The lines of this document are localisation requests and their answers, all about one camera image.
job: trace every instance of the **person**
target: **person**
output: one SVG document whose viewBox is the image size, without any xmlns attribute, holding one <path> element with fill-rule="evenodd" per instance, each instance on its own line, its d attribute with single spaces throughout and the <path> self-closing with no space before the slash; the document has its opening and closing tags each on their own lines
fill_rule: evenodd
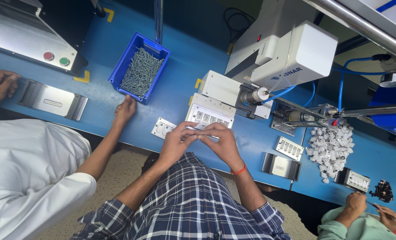
<svg viewBox="0 0 396 240">
<path fill-rule="evenodd" d="M 161 153 L 113 199 L 81 217 L 71 239 L 277 239 L 290 240 L 282 214 L 272 208 L 239 155 L 233 131 L 212 123 L 203 131 L 182 122 L 166 135 Z M 217 142 L 206 135 L 216 136 Z M 231 169 L 241 204 L 223 179 L 188 146 L 200 139 Z"/>
<path fill-rule="evenodd" d="M 0 101 L 13 96 L 20 78 L 0 70 Z M 135 111 L 126 96 L 93 153 L 70 128 L 37 119 L 0 121 L 0 239 L 30 239 L 89 199 Z"/>
<path fill-rule="evenodd" d="M 267 197 L 287 204 L 297 212 L 304 226 L 318 240 L 396 240 L 396 214 L 377 205 L 380 221 L 364 213 L 366 195 L 349 194 L 346 205 L 340 206 L 288 190 L 275 190 L 259 185 Z"/>
</svg>

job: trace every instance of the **black cable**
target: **black cable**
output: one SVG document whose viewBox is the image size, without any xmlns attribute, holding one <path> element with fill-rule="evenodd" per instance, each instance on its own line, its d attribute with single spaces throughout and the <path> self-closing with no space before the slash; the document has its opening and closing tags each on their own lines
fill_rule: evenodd
<svg viewBox="0 0 396 240">
<path fill-rule="evenodd" d="M 238 12 L 233 13 L 232 15 L 230 15 L 230 16 L 226 19 L 226 13 L 227 13 L 227 11 L 229 11 L 229 10 L 235 10 L 235 11 L 238 11 Z M 233 16 L 237 16 L 237 15 L 243 16 L 243 17 L 247 20 L 248 27 L 244 27 L 244 28 L 242 28 L 242 29 L 240 29 L 240 30 L 231 27 L 231 25 L 229 24 L 229 21 L 230 21 L 230 19 L 231 19 Z M 253 16 L 251 16 L 250 14 L 248 14 L 248 13 L 246 13 L 246 12 L 244 12 L 244 11 L 238 9 L 238 8 L 226 8 L 225 11 L 223 12 L 223 19 L 224 19 L 224 21 L 225 21 L 225 23 L 226 23 L 226 26 L 227 26 L 228 29 L 229 29 L 229 43 L 232 43 L 235 39 L 238 39 L 238 38 L 239 38 L 239 37 L 251 26 L 251 24 L 253 24 L 253 23 L 250 21 L 250 19 L 252 19 L 253 22 L 255 21 L 255 19 L 253 18 Z M 232 37 L 232 31 L 237 32 L 236 35 L 235 35 L 234 37 Z"/>
</svg>

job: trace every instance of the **white shirt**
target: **white shirt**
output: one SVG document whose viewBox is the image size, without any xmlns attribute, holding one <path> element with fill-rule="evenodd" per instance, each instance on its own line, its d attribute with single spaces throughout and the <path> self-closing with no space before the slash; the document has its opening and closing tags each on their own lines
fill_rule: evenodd
<svg viewBox="0 0 396 240">
<path fill-rule="evenodd" d="M 89 199 L 96 180 L 75 173 L 87 139 L 41 120 L 0 121 L 0 239 L 30 239 Z"/>
</svg>

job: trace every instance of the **metal pole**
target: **metal pole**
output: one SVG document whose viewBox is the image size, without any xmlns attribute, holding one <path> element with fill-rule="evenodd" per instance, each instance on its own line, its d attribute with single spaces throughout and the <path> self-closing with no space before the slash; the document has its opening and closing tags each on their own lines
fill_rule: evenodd
<svg viewBox="0 0 396 240">
<path fill-rule="evenodd" d="M 396 39 L 335 0 L 303 0 L 337 22 L 396 55 Z"/>
<path fill-rule="evenodd" d="M 153 0 L 153 15 L 155 18 L 155 41 L 163 44 L 164 0 Z"/>
<path fill-rule="evenodd" d="M 395 105 L 384 105 L 374 106 L 363 109 L 355 109 L 355 110 L 344 110 L 342 117 L 358 117 L 358 116 L 367 116 L 367 115 L 380 115 L 380 114 L 396 114 L 396 104 Z"/>
</svg>

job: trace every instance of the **floor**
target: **floor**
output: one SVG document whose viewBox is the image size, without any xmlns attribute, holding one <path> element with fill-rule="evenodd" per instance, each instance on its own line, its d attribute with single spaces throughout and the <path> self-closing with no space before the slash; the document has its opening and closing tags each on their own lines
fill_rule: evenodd
<svg viewBox="0 0 396 240">
<path fill-rule="evenodd" d="M 82 226 L 77 219 L 88 212 L 97 209 L 104 201 L 113 198 L 116 194 L 131 184 L 141 174 L 141 167 L 150 152 L 133 146 L 112 155 L 103 176 L 97 182 L 97 189 L 93 197 L 79 209 L 69 214 L 63 221 L 42 232 L 36 240 L 65 240 L 69 239 L 74 232 L 79 231 Z M 225 180 L 233 199 L 240 202 L 238 191 L 230 174 L 220 172 Z M 316 236 L 310 233 L 300 222 L 297 213 L 286 204 L 267 199 L 268 202 L 280 210 L 285 217 L 282 224 L 285 232 L 292 239 L 314 240 Z"/>
</svg>

